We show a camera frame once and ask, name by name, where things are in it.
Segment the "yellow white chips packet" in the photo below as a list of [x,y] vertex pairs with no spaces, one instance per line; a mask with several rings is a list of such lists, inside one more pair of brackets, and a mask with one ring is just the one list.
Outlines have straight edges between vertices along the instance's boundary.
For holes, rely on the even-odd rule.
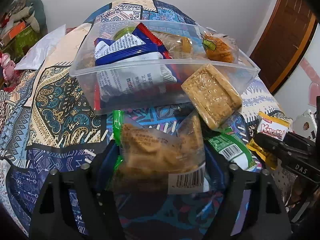
[[281,118],[269,116],[262,111],[258,113],[259,125],[257,133],[246,145],[250,151],[253,151],[262,159],[262,161],[271,170],[275,170],[278,166],[277,157],[258,142],[258,135],[265,135],[267,139],[275,139],[276,142],[283,141],[285,135],[290,129],[290,122]]

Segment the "green edged biscuit packet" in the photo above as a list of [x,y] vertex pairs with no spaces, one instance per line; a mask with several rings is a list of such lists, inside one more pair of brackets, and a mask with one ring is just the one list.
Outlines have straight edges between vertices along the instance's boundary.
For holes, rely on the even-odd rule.
[[120,110],[113,111],[112,121],[120,148],[111,181],[115,193],[204,191],[206,158],[197,111],[192,111],[173,134],[144,128]]

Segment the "blue white snack bag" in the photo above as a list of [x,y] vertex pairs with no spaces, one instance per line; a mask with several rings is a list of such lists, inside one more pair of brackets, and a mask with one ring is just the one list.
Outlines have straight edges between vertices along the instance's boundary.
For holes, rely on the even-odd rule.
[[167,49],[143,23],[116,41],[99,37],[94,45],[96,66],[114,64],[97,72],[97,87],[104,102],[148,89],[165,93],[165,85],[177,82],[172,68],[159,62],[169,58]]

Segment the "green pea snack packet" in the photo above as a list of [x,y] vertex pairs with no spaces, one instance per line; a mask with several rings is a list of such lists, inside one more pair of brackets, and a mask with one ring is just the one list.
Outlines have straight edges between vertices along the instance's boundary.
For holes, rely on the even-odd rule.
[[206,140],[215,152],[222,155],[229,163],[234,163],[245,171],[251,171],[256,167],[251,151],[236,135],[214,133],[206,136]]

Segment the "sesame square cake packet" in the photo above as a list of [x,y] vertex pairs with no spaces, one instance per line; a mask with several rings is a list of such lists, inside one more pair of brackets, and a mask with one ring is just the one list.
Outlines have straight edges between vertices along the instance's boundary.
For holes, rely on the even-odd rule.
[[205,64],[181,85],[197,112],[211,129],[218,129],[242,107],[242,98],[213,65]]

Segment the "patchwork patterned bed quilt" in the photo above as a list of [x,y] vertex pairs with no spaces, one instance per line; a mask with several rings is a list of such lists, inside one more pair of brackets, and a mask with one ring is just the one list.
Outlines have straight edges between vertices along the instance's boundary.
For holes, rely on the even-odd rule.
[[[52,169],[75,171],[91,163],[115,141],[113,111],[123,111],[144,128],[173,134],[192,112],[192,102],[145,108],[117,109],[97,115],[77,79],[69,70],[95,23],[154,20],[197,24],[178,8],[158,0],[117,0],[93,13],[82,25],[67,32],[38,70],[26,70],[20,84],[5,97],[1,119],[1,208],[8,221],[1,239],[29,238],[33,210]],[[289,122],[259,78],[259,67],[239,49],[238,63],[211,61],[242,98],[242,107],[218,129],[211,130],[201,116],[203,143],[214,133],[234,134],[246,146],[259,125],[258,113]],[[204,239],[223,200],[205,167],[205,188],[193,194],[167,192],[113,192],[123,228],[122,239]],[[88,233],[75,190],[69,192],[78,229]]]

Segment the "brown wooden door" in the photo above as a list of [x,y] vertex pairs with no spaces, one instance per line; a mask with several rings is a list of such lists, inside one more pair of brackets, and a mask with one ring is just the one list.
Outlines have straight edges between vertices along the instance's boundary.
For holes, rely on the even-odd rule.
[[316,30],[317,20],[306,0],[277,0],[250,58],[274,94],[297,67]]

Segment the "orange floss cake packet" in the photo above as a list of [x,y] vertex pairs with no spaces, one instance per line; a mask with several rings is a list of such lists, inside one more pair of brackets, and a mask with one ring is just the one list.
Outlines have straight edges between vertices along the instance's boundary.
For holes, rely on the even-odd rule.
[[239,49],[235,39],[220,33],[205,33],[201,37],[208,59],[211,61],[238,63]]

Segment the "pink toy figure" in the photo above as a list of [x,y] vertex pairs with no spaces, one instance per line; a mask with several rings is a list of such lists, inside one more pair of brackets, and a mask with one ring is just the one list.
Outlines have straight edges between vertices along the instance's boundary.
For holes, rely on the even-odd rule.
[[8,53],[1,54],[1,67],[3,69],[3,77],[5,81],[10,81],[14,76],[16,64],[10,58]]

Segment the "white pillow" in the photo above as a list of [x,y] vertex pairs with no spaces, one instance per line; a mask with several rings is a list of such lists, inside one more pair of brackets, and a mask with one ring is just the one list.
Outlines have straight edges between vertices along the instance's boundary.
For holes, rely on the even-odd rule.
[[66,34],[66,25],[62,25],[41,38],[27,54],[16,64],[14,70],[38,70],[49,52],[56,47]]

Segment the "gold tray pastry packet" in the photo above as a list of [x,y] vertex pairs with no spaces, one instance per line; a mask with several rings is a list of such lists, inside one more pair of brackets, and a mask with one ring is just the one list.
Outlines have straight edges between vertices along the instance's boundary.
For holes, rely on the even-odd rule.
[[161,31],[152,31],[152,33],[162,41],[170,56],[180,57],[193,54],[193,43],[190,38]]

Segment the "clear plastic storage bin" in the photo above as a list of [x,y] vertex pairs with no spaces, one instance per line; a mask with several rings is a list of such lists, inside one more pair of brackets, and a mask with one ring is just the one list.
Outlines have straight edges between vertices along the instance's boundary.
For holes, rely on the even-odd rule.
[[97,115],[188,102],[182,83],[210,64],[208,29],[180,22],[95,23],[69,74]]

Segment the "pile of clothes and boxes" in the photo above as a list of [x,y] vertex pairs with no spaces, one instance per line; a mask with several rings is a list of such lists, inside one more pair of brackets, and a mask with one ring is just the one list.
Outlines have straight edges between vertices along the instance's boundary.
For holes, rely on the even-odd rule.
[[41,0],[16,0],[1,18],[1,52],[18,63],[42,37],[48,34]]

